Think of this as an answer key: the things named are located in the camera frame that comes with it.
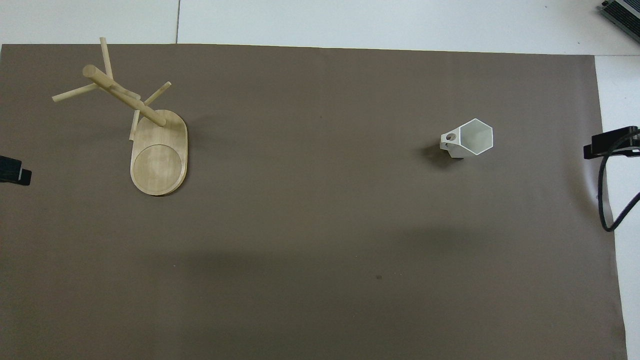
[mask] white plastic object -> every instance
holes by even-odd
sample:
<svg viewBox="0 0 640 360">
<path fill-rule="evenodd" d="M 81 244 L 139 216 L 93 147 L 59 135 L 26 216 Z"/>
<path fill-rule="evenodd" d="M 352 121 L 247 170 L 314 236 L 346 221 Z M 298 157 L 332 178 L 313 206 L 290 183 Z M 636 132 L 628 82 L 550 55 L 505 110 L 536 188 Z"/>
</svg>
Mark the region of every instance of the white plastic object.
<svg viewBox="0 0 640 360">
<path fill-rule="evenodd" d="M 471 158 L 493 147 L 493 128 L 478 119 L 440 135 L 440 148 L 452 158 Z"/>
</svg>

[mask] black plastic bracket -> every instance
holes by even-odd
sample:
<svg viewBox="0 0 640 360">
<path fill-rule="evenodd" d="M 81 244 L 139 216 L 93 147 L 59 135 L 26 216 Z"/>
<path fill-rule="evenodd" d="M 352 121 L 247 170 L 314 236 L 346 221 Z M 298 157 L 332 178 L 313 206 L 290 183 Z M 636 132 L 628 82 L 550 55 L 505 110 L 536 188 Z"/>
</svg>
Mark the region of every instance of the black plastic bracket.
<svg viewBox="0 0 640 360">
<path fill-rule="evenodd" d="M 606 133 L 593 135 L 591 144 L 585 145 L 583 148 L 585 159 L 595 159 L 604 156 L 609 148 L 618 141 L 622 136 L 637 131 L 637 126 L 621 127 L 617 130 L 607 131 Z M 640 156 L 640 136 L 632 136 L 625 140 L 611 156 L 624 155 L 628 158 Z"/>
<path fill-rule="evenodd" d="M 0 183 L 27 186 L 31 184 L 31 171 L 22 168 L 22 161 L 0 156 Z"/>
</svg>

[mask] wooden mug holder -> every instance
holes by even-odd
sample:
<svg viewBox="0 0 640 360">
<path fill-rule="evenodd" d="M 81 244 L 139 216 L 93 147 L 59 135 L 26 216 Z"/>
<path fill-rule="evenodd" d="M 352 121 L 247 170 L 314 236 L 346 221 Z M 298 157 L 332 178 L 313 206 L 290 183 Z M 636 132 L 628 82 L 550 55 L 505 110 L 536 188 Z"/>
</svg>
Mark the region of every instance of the wooden mug holder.
<svg viewBox="0 0 640 360">
<path fill-rule="evenodd" d="M 166 82 L 147 100 L 125 89 L 113 79 L 111 60 L 105 38 L 100 38 L 106 74 L 94 65 L 83 68 L 83 76 L 92 84 L 52 97 L 58 102 L 98 88 L 124 102 L 134 110 L 129 139 L 131 150 L 131 180 L 149 195 L 167 195 L 176 190 L 187 174 L 188 136 L 184 120 L 169 110 L 153 110 L 149 107 L 169 86 Z"/>
</svg>

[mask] white floor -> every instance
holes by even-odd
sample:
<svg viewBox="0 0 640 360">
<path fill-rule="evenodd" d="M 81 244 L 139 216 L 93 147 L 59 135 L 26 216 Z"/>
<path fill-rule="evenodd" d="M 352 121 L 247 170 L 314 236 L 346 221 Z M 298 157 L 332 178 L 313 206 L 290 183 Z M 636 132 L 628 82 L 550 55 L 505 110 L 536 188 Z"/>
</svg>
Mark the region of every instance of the white floor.
<svg viewBox="0 0 640 360">
<path fill-rule="evenodd" d="M 1 0 L 0 44 L 96 44 L 99 37 L 106 37 L 112 44 L 179 42 L 592 54 L 597 55 L 603 128 L 640 126 L 640 44 L 597 14 L 599 3 Z M 640 191 L 640 160 L 612 159 L 607 177 L 612 210 L 617 214 Z M 640 360 L 638 229 L 640 208 L 634 209 L 616 231 L 620 294 L 631 360 Z"/>
</svg>

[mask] black cable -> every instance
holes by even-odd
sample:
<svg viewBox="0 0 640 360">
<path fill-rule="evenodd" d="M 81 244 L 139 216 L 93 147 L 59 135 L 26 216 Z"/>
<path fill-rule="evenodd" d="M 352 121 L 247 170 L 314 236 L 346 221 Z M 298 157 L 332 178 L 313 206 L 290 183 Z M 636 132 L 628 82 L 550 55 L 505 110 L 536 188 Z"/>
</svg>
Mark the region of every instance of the black cable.
<svg viewBox="0 0 640 360">
<path fill-rule="evenodd" d="M 640 135 L 640 129 L 633 131 L 625 136 L 619 138 L 616 142 L 611 145 L 607 153 L 602 156 L 602 162 L 600 163 L 600 170 L 598 171 L 598 214 L 600 215 L 600 223 L 602 224 L 602 228 L 607 232 L 614 231 L 618 225 L 622 222 L 625 216 L 633 209 L 633 207 L 640 201 L 640 193 L 637 193 L 633 199 L 625 206 L 625 209 L 622 210 L 618 218 L 613 222 L 611 227 L 607 226 L 607 221 L 604 218 L 604 210 L 602 205 L 602 178 L 604 177 L 604 168 L 607 166 L 607 160 L 609 156 L 613 154 L 613 152 L 620 146 L 624 141 L 632 138 L 635 135 Z"/>
</svg>

